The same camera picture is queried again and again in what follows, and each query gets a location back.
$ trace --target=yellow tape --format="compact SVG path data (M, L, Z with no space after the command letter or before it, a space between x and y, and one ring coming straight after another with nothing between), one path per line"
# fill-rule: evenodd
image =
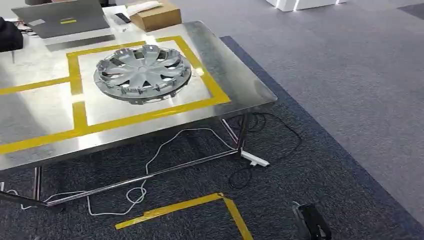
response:
M245 221L243 220L242 216L240 215L239 210L236 207L236 204L233 200L223 197L226 207L229 210L229 213L232 216L232 219L234 219L235 224L237 225L238 230L241 233L241 236L244 240L253 240L253 237L251 235L251 232L249 231L248 227L246 226Z
M241 236L244 240L253 240L253 237L248 229L248 227L245 224L245 221L243 220L242 216L240 215L239 210L236 207L236 204L233 200L227 198L224 196L222 192L220 193L213 193L210 195L202 196L199 198L195 198L188 201L179 202L176 204L172 204L169 206L164 206L160 208L156 208L154 210L146 211L143 216L133 218L128 221L124 221L121 223L118 223L115 225L116 229L123 229L128 226L138 224L141 222L144 222L146 220L150 220L159 216L163 216L165 214L173 213L182 209L191 208L197 205L209 203L215 200L223 199L225 202L226 207L229 210L229 213L232 216L232 219L234 219L235 224L237 225L238 230L241 233Z
M21 86L11 86L7 88L0 88L0 95L13 94L16 92L22 92L22 91L26 91L30 89L37 89L37 88L52 86L56 84L63 84L63 83L69 82L69 80L70 80L69 77L62 77L62 78L57 78L57 79L48 80L48 81L34 82L34 83L25 84Z
M144 221L149 220L149 219L153 219L153 218L165 215L165 214L176 212L178 210L191 208L191 207L194 207L196 205L212 202L212 201L215 201L215 200L218 200L218 199L221 199L221 198L222 198L222 196L219 193L213 193L213 194L210 194L210 195L207 195L207 196L202 196L202 197L199 197L199 198L196 198L196 199L183 201L183 202L179 202L179 203L172 204L172 205L169 205L169 206L156 208L154 210L146 211L143 214L143 216L136 217L134 219L118 223L118 224L115 225L115 228L116 229L123 229L125 227L131 226L131 225L134 225L134 224L138 224L138 223L144 222Z
M169 107L157 111L147 112L139 115L129 116L117 120L107 121L98 123L95 125L88 125L87 123L87 113L86 106L84 102L84 91L82 84L82 77L80 73L80 65L78 61L78 56L86 54L100 53L104 51L118 50L122 48L131 48L135 46L140 46L146 44L144 41L131 42L113 46L105 46L88 50L81 50L70 52L66 54L68 59L68 70L69 77L54 79L45 82L37 82L32 84L27 84L23 86L16 86L10 88L0 89L0 94L14 93L18 91L24 91L28 89L45 87L53 84L59 84L63 82L70 82L70 90L72 94L72 113L73 113L73 125L74 130L59 132L51 135L40 136L35 138L30 138L22 141L7 143L0 145L0 154L6 154L11 152L16 152L28 148L34 148L42 146L45 144L50 144L58 141L63 141L66 139L71 139L75 137L84 136L87 134L92 134L96 132L101 132L113 128L123 127L131 124L136 124L143 121L148 121L156 118L166 117L178 113L183 113L187 111L192 111L199 108L205 108L209 106L214 106L217 104L223 104L230 101L230 98L225 94L225 92L219 87L215 82L206 68L202 65L196 55L189 48L187 43L181 36L169 36L156 39L157 42L166 42L166 41L175 41L179 46L181 51L184 53L185 57L190 61L193 68L200 69L203 74L200 76L203 80L203 83L211 93L212 97L200 101L190 102L183 105L178 105L174 107Z
M69 21L61 21L60 24L71 24L71 23L76 23L77 20L69 20Z

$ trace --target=black cable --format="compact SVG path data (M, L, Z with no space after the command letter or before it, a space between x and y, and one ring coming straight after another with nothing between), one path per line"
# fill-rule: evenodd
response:
M248 129L247 131L249 133L257 133L257 132L262 131L265 128L265 126L267 125L267 117L266 116L272 116L275 119L277 119L281 124L283 124L284 127L286 127L288 130L290 130L290 132L292 132L294 135L296 135L297 140L298 140L297 141L297 145L288 154L285 154L284 156L279 157L277 159L278 161L282 161L283 159L289 157L290 155L292 155L302 145L303 140L302 140L301 136L295 130L293 130L291 127L289 127L280 117L278 117L278 116L276 116L276 115L274 115L272 113L267 113L267 112L253 112L252 115L254 116L254 124L252 126L250 126L250 122L249 122L249 126L247 128ZM240 129L241 128L241 125L242 125L242 123L241 123L241 117L242 116L243 115L237 115L237 116L234 116L234 117L231 117L231 118L227 119L227 121L230 122L231 120L234 120L236 118L239 118L238 120L235 121L237 123L237 126L231 126L230 125L230 127L231 128L234 128L236 130L237 129ZM262 121L263 124L262 125L259 124L258 116L261 116L263 118L263 121ZM252 168L253 168L253 166L249 162L246 167L240 168L240 169L234 171L233 173L231 173L231 175L228 178L228 185L231 188L238 189L238 190L247 187L250 184L250 182L252 180L252 177L253 177ZM246 170L247 170L247 174L248 174L247 181L243 185L237 186L235 184L233 178L237 174L239 174L241 172L244 172Z

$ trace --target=yellow tape on floor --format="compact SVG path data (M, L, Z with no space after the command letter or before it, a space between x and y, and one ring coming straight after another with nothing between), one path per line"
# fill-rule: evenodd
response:
M253 240L253 237L252 237L248 227L246 226L245 221L243 220L242 216L240 215L240 212L237 209L236 204L234 203L233 200L226 198L222 192L213 193L213 194L202 196L202 197L195 198L195 199L192 199L192 200L183 201L183 202L179 202L179 203L172 204L172 205L169 205L169 206L164 206L164 207L156 208L156 209L153 209L153 210L150 210L150 211L146 211L143 214L143 216L139 216L139 217L136 217L134 219L116 224L115 228L116 229L123 229L125 227L131 226L131 225L134 225L134 224L138 224L138 223L144 222L146 220L153 219L153 218L165 215L165 214L169 214L169 213L176 212L178 210L182 210L182 209L186 209L186 208L191 208L191 207L194 207L194 206L197 206L197 205L209 203L209 202L219 200L219 199L224 200L225 205L228 208L229 213L232 216L232 219L234 219L235 224L237 225L237 228L240 231L243 239L244 240Z

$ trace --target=gray carpet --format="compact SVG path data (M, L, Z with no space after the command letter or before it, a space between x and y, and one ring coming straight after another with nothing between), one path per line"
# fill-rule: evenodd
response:
M92 217L87 212L85 199L68 203L66 210L60 213L45 209L23 211L16 204L0 202L1 239L241 239L222 201L184 209L121 230L114 228L116 223L138 217L144 211L216 192L223 192L234 200L256 240L297 239L291 211L293 200L300 203L320 200L319 209L336 240L423 239L423 227L324 128L231 37L222 40L278 95L278 102L266 111L281 117L300 133L303 143L292 155L280 159L296 146L296 136L268 117L265 129L248 134L246 149L270 161L271 166L254 168L250 185L244 189L230 188L227 180L246 163L225 157L149 180L144 202L126 216ZM205 122L203 127L214 128L225 136L220 124ZM46 165L43 198L142 175L144 163L167 139L151 138ZM151 169L170 167L222 149L222 144L211 134L185 133L163 149ZM31 177L31 170L20 170L0 175L0 180L6 180L6 189L14 188L30 196ZM236 180L242 183L245 177L241 174ZM134 186L137 184L93 196L93 211L125 211L129 207L125 192Z
M424 0L297 12L265 0L173 2L184 21L232 36L424 224L424 20L398 9Z

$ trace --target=sticker on laptop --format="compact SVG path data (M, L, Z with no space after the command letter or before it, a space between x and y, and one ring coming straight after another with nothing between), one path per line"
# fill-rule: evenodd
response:
M45 21L43 19L38 19L38 20L35 20L35 21L28 22L28 25L37 26L37 25L40 25L40 24L43 24L43 23L45 23Z

